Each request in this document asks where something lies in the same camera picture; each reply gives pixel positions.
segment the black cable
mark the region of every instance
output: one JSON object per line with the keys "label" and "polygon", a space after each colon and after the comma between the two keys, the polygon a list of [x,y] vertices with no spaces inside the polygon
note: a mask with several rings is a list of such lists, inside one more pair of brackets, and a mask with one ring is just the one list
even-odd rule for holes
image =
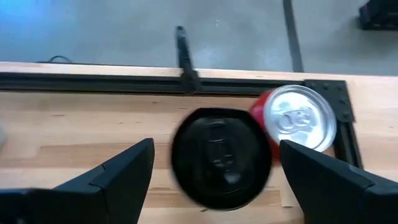
{"label": "black cable", "polygon": [[48,62],[48,63],[53,63],[53,61],[54,61],[55,59],[57,59],[57,58],[62,58],[62,59],[64,59],[65,61],[67,61],[67,63],[73,63],[69,58],[67,58],[67,57],[65,57],[65,56],[62,56],[62,55],[56,55],[56,56],[50,58],[50,60],[48,60],[47,62]]}

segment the screw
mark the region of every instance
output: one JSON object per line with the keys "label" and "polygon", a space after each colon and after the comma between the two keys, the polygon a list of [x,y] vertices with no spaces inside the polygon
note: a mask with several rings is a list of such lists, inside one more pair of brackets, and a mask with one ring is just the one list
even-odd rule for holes
{"label": "screw", "polygon": [[347,112],[347,111],[343,112],[343,117],[344,118],[349,118],[349,116],[350,116],[349,112]]}
{"label": "screw", "polygon": [[343,84],[338,84],[338,85],[337,85],[337,89],[338,89],[338,90],[343,90],[343,87],[344,87]]}
{"label": "screw", "polygon": [[344,105],[348,104],[348,99],[345,98],[345,97],[341,97],[339,101],[340,101],[341,104],[344,104]]}

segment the can lid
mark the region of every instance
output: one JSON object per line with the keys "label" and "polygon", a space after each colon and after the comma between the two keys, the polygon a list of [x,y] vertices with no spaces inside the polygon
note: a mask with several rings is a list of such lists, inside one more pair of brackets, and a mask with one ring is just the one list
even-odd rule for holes
{"label": "can lid", "polygon": [[200,108],[178,128],[171,161],[177,182],[196,203],[233,210],[264,188],[271,150],[247,111]]}
{"label": "can lid", "polygon": [[278,144],[291,140],[319,152],[331,146],[336,136],[336,116],[327,100],[300,85],[282,86],[269,95],[264,122]]}

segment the black object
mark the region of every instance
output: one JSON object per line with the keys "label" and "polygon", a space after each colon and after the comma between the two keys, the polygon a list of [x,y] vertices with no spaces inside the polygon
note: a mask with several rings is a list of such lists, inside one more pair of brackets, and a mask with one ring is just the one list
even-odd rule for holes
{"label": "black object", "polygon": [[398,30],[398,2],[368,1],[359,8],[359,23],[364,30]]}
{"label": "black object", "polygon": [[188,49],[187,33],[182,26],[175,31],[178,49],[178,65],[182,68],[181,86],[186,93],[194,93],[201,88],[198,72],[193,69]]}
{"label": "black object", "polygon": [[0,223],[137,223],[153,163],[145,139],[54,189],[0,190]]}
{"label": "black object", "polygon": [[398,223],[398,183],[292,141],[280,162],[305,223]]}
{"label": "black object", "polygon": [[200,108],[178,128],[171,163],[177,182],[195,202],[234,210],[263,190],[271,150],[247,111]]}

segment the butcher block countertop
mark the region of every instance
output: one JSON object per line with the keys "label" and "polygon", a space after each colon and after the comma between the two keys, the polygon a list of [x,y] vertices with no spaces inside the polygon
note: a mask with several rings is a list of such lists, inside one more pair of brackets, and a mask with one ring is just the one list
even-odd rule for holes
{"label": "butcher block countertop", "polygon": [[[398,78],[357,75],[198,69],[201,77],[346,80],[366,170],[398,181]],[[0,72],[177,76],[177,68],[0,62]],[[254,98],[0,92],[0,188],[52,188],[154,138],[155,163],[140,224],[303,223],[299,206],[286,207],[289,189],[280,167],[248,206],[204,210],[179,191],[169,162],[175,128],[199,107],[246,110]]]}

